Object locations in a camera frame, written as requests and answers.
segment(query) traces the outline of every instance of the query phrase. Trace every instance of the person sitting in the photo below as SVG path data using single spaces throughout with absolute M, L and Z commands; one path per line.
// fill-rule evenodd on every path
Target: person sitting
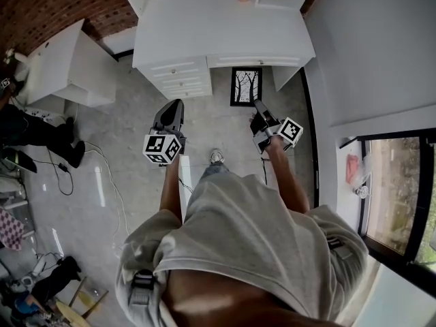
M 58 261 L 49 277 L 38 281 L 32 291 L 23 292 L 14 302 L 14 308 L 22 316 L 30 316 L 36 312 L 50 315 L 45 306 L 48 300 L 63 290 L 71 280 L 80 281 L 78 273 L 82 272 L 75 259 L 71 256 Z
M 44 120 L 31 116 L 9 104 L 11 97 L 18 95 L 21 84 L 13 78 L 1 81 L 0 85 L 0 137 L 2 146 L 36 145 L 46 146 L 48 150 L 64 158 L 77 168 L 84 155 L 84 142 L 79 141 L 75 148 L 73 119 L 54 127 Z

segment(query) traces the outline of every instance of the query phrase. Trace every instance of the window frame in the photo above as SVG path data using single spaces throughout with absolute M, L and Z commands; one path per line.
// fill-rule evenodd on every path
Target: window frame
M 369 210 L 371 198 L 362 199 L 360 205 L 360 221 L 358 233 L 368 247 L 369 255 L 378 262 L 387 266 L 410 283 L 436 298 L 436 273 L 415 264 L 422 237 L 424 235 L 427 219 L 429 216 L 431 196 L 433 193 L 433 173 L 435 167 L 434 143 L 436 141 L 436 129 L 422 129 L 416 131 L 392 132 L 370 136 L 359 136 L 357 141 L 362 145 L 362 158 L 370 151 L 371 140 L 385 140 L 395 138 L 418 137 L 420 141 L 420 177 L 418 199 L 416 203 L 414 223 L 411 228 L 409 241 L 405 254 L 401 255 L 393 249 L 367 236 Z M 371 190 L 371 178 L 365 183 Z

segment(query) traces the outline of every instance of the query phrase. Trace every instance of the plaid cloth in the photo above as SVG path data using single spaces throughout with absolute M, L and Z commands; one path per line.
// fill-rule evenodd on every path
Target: plaid cloth
M 15 251 L 21 250 L 21 236 L 25 225 L 0 208 L 0 241 L 5 247 Z

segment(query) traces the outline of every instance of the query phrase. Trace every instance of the wooden chair leg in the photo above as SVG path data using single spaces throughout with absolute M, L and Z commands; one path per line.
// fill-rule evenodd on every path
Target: wooden chair leg
M 109 291 L 106 291 L 103 293 L 103 295 L 100 297 L 99 300 L 97 300 L 97 302 L 95 302 L 95 304 L 86 312 L 82 315 L 82 317 L 86 320 L 88 318 L 88 316 L 90 316 L 90 314 L 96 310 L 96 308 L 98 307 L 98 305 L 100 304 L 100 302 L 103 300 L 104 297 L 106 297 L 106 294 L 108 294 Z
M 79 285 L 78 289 L 76 290 L 76 293 L 74 293 L 73 298 L 71 299 L 71 302 L 69 302 L 69 304 L 68 304 L 69 307 L 72 307 L 72 306 L 73 306 L 73 303 L 74 303 L 74 301 L 76 300 L 77 295 L 79 294 L 79 291 L 81 290 L 81 288 L 82 288 L 82 286 L 84 285 L 84 282 L 85 282 L 86 280 L 87 280 L 87 277 L 85 276 L 85 277 L 83 278 L 83 280 L 80 282 L 80 285 Z

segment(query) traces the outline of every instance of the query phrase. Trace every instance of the tree picture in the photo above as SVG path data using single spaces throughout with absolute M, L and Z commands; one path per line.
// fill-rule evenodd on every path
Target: tree picture
M 262 68 L 233 68 L 231 106 L 254 106 L 262 99 Z

